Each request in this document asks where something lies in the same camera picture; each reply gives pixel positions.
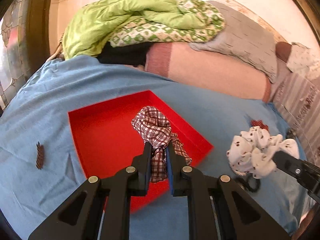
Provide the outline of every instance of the bed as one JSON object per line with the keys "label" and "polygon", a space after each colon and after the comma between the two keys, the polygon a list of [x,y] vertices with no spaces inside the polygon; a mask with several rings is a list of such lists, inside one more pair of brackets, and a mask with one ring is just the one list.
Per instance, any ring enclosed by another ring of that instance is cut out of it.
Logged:
{"label": "bed", "polygon": [[[100,64],[89,56],[52,60],[27,81],[0,118],[0,209],[21,239],[28,239],[85,181],[68,111],[143,90],[153,91],[214,145],[198,166],[205,175],[235,177],[226,151],[234,135],[249,129],[251,119],[263,120],[271,135],[285,135],[288,129],[274,106],[261,100],[183,85],[124,65]],[[46,151],[42,170],[36,168],[38,141]],[[289,234],[311,205],[306,190],[280,170],[263,178],[251,196]],[[188,239],[187,214],[186,198],[165,193],[131,214],[130,239]]]}

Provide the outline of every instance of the lime green comforter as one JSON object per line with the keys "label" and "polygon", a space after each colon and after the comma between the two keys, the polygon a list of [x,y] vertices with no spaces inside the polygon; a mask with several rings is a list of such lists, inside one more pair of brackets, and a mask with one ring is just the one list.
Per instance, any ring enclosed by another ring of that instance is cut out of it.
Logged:
{"label": "lime green comforter", "polygon": [[[216,20],[217,31],[223,29],[224,21],[216,8],[215,18],[208,18],[199,10],[188,9],[188,3],[184,6],[181,9],[176,0],[100,0],[84,6],[65,30],[62,40],[65,59],[78,55],[99,55],[114,32],[139,19],[193,33],[195,30],[206,30],[209,25],[212,30],[212,20]],[[211,33],[210,39],[217,31]]]}

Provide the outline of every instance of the gray pillow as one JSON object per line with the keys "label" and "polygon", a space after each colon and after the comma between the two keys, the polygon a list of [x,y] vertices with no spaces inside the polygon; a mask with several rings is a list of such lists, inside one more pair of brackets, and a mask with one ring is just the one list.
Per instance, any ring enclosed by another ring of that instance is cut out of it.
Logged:
{"label": "gray pillow", "polygon": [[272,33],[227,5],[215,1],[209,3],[222,13],[226,27],[212,41],[189,43],[190,47],[234,56],[263,71],[271,83],[276,82],[276,45]]}

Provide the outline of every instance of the white scrunchie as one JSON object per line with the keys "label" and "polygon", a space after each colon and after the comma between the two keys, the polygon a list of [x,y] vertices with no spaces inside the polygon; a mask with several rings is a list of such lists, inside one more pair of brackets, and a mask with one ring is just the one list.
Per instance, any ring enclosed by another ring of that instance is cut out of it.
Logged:
{"label": "white scrunchie", "polygon": [[227,157],[236,174],[244,176],[252,173],[254,178],[260,179],[276,170],[272,157],[280,150],[299,159],[299,149],[294,139],[283,140],[281,134],[270,136],[266,129],[255,126],[233,137]]}

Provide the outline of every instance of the silver screw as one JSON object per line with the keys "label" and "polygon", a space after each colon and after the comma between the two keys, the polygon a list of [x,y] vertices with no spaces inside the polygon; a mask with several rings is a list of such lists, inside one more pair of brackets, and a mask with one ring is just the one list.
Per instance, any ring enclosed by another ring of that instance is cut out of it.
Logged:
{"label": "silver screw", "polygon": [[184,166],[184,167],[182,168],[182,170],[183,170],[184,172],[191,172],[191,171],[192,171],[192,168],[191,168],[190,166]]}
{"label": "silver screw", "polygon": [[129,166],[129,167],[127,167],[127,168],[125,169],[125,171],[126,171],[127,173],[133,173],[133,172],[136,171],[136,168],[133,167],[133,166]]}
{"label": "silver screw", "polygon": [[220,177],[222,182],[229,182],[230,181],[230,177],[228,175],[222,175]]}
{"label": "silver screw", "polygon": [[98,177],[97,177],[97,176],[91,176],[91,177],[88,179],[88,181],[89,181],[90,183],[95,183],[95,182],[98,181]]}

